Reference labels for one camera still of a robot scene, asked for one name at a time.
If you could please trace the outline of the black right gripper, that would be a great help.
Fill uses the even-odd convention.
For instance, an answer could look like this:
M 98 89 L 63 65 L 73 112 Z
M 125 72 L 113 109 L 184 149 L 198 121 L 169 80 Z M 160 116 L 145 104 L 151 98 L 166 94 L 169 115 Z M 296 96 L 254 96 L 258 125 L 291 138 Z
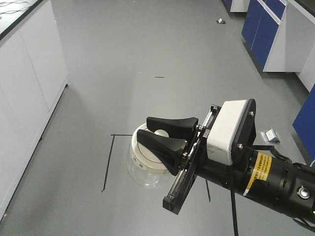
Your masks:
M 245 177 L 249 162 L 245 157 L 246 149 L 240 163 L 230 166 L 207 157 L 207 137 L 220 109 L 220 106 L 211 106 L 202 125 L 198 124 L 196 117 L 183 119 L 147 117 L 146 124 L 150 131 L 164 130 L 169 137 L 141 129 L 137 131 L 138 142 L 176 176 L 162 204 L 174 214 L 180 212 L 197 176 L 221 184 L 232 193 L 241 189 L 241 181 Z

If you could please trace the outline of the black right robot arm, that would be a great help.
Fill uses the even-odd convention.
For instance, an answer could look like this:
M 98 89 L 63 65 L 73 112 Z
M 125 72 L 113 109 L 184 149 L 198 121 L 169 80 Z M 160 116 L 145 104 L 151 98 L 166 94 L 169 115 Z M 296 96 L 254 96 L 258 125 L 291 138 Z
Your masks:
M 202 177 L 314 230 L 315 170 L 294 163 L 274 146 L 254 144 L 254 99 L 213 105 L 197 118 L 148 117 L 137 140 L 175 176 L 163 207 L 178 214 L 196 179 Z

